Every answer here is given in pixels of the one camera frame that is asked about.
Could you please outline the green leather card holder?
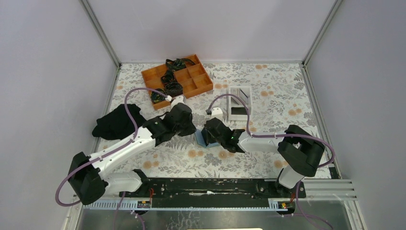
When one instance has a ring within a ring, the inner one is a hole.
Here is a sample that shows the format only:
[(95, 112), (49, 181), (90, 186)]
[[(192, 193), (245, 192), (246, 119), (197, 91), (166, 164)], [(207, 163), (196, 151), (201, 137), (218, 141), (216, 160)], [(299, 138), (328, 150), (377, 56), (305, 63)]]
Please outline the green leather card holder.
[(202, 132), (201, 132), (201, 130), (199, 130), (199, 129), (196, 130), (196, 132), (194, 133), (194, 136), (195, 136), (194, 139), (195, 139), (196, 143), (197, 143), (199, 146), (203, 147), (203, 148), (208, 149), (208, 148), (213, 148), (213, 147), (218, 147), (218, 146), (220, 146), (220, 144), (217, 143), (217, 142), (215, 142), (215, 143), (210, 143), (210, 144), (206, 144), (205, 141), (204, 141), (204, 139), (203, 139)]

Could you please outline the white plastic card box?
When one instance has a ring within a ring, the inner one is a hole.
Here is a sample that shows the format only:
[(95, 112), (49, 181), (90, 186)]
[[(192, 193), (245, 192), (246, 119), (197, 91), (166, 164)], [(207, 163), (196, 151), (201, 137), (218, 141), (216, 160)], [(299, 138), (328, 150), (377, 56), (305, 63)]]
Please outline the white plastic card box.
[(252, 87), (250, 86), (230, 86), (228, 93), (235, 95), (227, 99), (227, 114), (229, 121), (247, 121), (248, 114), (252, 108)]

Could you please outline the black cloth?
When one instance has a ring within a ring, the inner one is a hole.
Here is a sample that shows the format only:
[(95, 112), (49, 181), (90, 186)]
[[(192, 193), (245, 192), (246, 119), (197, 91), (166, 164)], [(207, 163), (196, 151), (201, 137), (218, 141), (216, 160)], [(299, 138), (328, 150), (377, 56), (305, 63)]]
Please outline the black cloth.
[(96, 123), (97, 125), (91, 133), (95, 138), (122, 140), (128, 136), (134, 136), (135, 127), (124, 104), (120, 104), (107, 115), (97, 119)]

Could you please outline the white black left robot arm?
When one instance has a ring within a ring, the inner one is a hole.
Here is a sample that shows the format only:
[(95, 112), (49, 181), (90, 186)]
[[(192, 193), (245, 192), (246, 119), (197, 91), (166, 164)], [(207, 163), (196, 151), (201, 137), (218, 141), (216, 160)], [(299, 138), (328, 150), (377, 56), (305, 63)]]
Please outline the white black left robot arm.
[(184, 137), (195, 131), (191, 108), (178, 103), (164, 115), (145, 121), (136, 134), (130, 134), (107, 150), (89, 156), (83, 152), (76, 154), (67, 181), (84, 205), (97, 201), (104, 194), (117, 192), (132, 192), (142, 197), (147, 194), (149, 185), (140, 175), (134, 171), (113, 173), (113, 170), (130, 157), (153, 149), (175, 135)]

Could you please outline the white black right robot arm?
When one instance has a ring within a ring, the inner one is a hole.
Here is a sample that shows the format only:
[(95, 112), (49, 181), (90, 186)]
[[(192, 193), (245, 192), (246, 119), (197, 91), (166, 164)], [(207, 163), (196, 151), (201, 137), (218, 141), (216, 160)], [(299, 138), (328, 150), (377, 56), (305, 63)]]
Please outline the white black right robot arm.
[(320, 139), (297, 125), (289, 125), (281, 133), (249, 133), (231, 130), (218, 118), (212, 118), (204, 124), (202, 136), (206, 144), (218, 143), (232, 153), (278, 152), (288, 164), (274, 185), (281, 197), (291, 194), (303, 178), (315, 176), (326, 149)]

